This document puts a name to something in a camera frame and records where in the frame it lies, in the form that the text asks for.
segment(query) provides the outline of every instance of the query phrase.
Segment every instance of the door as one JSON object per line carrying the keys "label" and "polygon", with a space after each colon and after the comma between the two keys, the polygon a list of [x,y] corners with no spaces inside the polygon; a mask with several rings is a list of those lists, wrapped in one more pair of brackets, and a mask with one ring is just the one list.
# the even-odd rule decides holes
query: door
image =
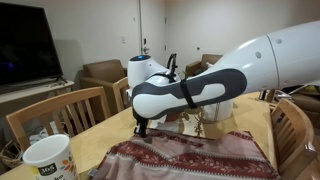
{"label": "door", "polygon": [[165,0],[139,0],[141,54],[152,56],[164,66],[165,8]]}

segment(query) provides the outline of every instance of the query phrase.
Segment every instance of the basket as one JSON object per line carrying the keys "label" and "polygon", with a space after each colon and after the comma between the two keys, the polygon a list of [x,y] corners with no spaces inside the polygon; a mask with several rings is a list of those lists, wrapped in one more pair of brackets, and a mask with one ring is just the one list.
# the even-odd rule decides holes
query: basket
{"label": "basket", "polygon": [[22,164],[21,148],[15,141],[10,141],[0,152],[0,158],[11,169]]}

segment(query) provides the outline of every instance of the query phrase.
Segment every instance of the armchair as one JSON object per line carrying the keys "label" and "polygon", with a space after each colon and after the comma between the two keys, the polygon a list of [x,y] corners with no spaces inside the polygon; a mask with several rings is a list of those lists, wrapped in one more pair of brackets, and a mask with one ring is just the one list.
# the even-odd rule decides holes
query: armchair
{"label": "armchair", "polygon": [[[84,77],[80,78],[81,88],[103,86],[111,115],[118,113],[113,84],[126,77],[121,61],[112,59],[83,65]],[[97,120],[104,120],[102,114],[94,114]]]}
{"label": "armchair", "polygon": [[186,66],[186,78],[202,73],[208,68],[207,62],[215,64],[221,57],[222,55],[203,54],[201,61],[196,61]]}

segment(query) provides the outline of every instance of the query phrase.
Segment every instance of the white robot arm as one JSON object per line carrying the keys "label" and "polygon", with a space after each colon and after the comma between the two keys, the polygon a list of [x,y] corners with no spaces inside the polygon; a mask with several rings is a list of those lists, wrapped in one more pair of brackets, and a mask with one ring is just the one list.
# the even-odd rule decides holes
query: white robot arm
{"label": "white robot arm", "polygon": [[128,64],[135,133],[145,136],[149,119],[218,103],[241,94],[320,80],[320,21],[266,34],[226,53],[198,76],[169,82],[169,69],[150,56]]}

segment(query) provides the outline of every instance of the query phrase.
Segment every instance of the floor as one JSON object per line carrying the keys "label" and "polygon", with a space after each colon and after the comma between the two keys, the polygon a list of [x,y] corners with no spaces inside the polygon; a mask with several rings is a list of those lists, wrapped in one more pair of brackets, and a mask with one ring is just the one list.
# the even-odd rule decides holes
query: floor
{"label": "floor", "polygon": [[297,178],[299,180],[320,180],[320,132],[316,132],[314,137],[314,147],[318,152],[315,159]]}

